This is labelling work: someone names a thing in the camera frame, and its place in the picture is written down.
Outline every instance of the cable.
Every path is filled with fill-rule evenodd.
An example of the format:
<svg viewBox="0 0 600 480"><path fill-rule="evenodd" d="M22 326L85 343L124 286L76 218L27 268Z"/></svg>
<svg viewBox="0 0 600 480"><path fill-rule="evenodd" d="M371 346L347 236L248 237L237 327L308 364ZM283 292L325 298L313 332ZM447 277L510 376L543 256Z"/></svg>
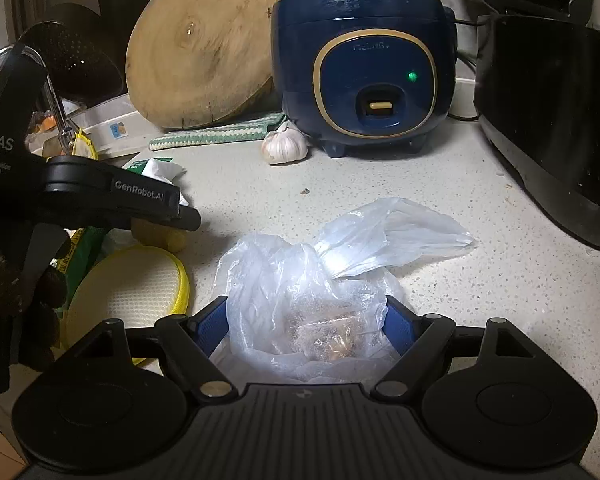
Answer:
<svg viewBox="0 0 600 480"><path fill-rule="evenodd" d="M465 65L467 65L469 67L469 69L471 69L471 71L475 74L475 60L472 57L468 56L464 52L458 51L458 59L460 61L462 61ZM462 121L465 123L472 123L472 122L480 119L480 114L473 116L473 117L462 117L462 116L453 115L453 114L447 114L446 116L451 117L452 119L454 119L456 121Z"/></svg>
<svg viewBox="0 0 600 480"><path fill-rule="evenodd" d="M484 25L484 22L482 22L482 23L469 22L468 20L459 20L458 18L456 18L456 23L458 25L468 25L469 27L481 27Z"/></svg>

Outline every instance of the plastic bag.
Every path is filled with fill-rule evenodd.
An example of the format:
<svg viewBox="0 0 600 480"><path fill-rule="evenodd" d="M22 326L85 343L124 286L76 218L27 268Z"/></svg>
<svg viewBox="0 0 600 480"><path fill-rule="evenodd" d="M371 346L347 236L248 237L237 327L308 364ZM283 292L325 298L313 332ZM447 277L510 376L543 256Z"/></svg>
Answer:
<svg viewBox="0 0 600 480"><path fill-rule="evenodd" d="M333 278L421 256L458 256L474 238L451 216L404 198L379 198L325 225L315 251Z"/></svg>
<svg viewBox="0 0 600 480"><path fill-rule="evenodd" d="M453 256L473 241L450 217L400 198L331 221L314 246L245 236L216 272L214 292L228 297L230 350L223 346L214 362L238 387L272 377L371 386L398 359L381 330L386 295L405 301L384 265Z"/></svg>

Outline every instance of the garlic bulb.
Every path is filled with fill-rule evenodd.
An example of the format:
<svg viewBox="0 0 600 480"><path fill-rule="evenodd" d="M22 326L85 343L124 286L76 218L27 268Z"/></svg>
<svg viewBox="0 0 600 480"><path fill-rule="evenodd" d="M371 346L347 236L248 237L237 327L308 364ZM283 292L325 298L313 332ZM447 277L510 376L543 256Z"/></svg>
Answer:
<svg viewBox="0 0 600 480"><path fill-rule="evenodd" d="M306 157L306 139L295 124L285 121L262 141L262 156L269 164L283 164Z"/></svg>

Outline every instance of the screw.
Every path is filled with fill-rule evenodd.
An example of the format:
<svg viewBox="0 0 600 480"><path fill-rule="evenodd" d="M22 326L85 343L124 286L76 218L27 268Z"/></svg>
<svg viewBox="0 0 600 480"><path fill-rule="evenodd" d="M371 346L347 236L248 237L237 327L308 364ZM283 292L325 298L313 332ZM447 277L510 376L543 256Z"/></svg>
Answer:
<svg viewBox="0 0 600 480"><path fill-rule="evenodd" d="M207 381L200 386L200 393L207 397L224 397L231 389L231 385L226 381Z"/></svg>
<svg viewBox="0 0 600 480"><path fill-rule="evenodd" d="M376 384L376 392L385 397L400 397L407 392L407 385L400 381L382 381Z"/></svg>

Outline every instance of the yellow item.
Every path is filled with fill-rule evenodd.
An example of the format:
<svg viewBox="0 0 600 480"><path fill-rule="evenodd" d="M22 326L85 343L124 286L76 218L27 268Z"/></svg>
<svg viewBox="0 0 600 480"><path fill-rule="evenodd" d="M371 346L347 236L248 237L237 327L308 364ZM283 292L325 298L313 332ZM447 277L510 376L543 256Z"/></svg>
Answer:
<svg viewBox="0 0 600 480"><path fill-rule="evenodd" d="M160 247L170 253L180 252L187 245L186 231L139 218L131 219L131 234L141 244Z"/></svg>
<svg viewBox="0 0 600 480"><path fill-rule="evenodd" d="M64 322L66 344L104 319L120 318L126 328L153 326L161 317L186 313L188 304L189 279L180 260L156 247L122 249L94 266L76 290Z"/></svg>
<svg viewBox="0 0 600 480"><path fill-rule="evenodd" d="M74 150L72 155L84 156L86 158L98 160L98 152L96 152L96 149L93 147L91 139L89 139L82 132L82 130L79 130L78 133L75 134Z"/></svg>
<svg viewBox="0 0 600 480"><path fill-rule="evenodd" d="M372 110L390 110L393 107L394 104L390 103L389 101L375 101L369 103L369 108L371 108Z"/></svg>

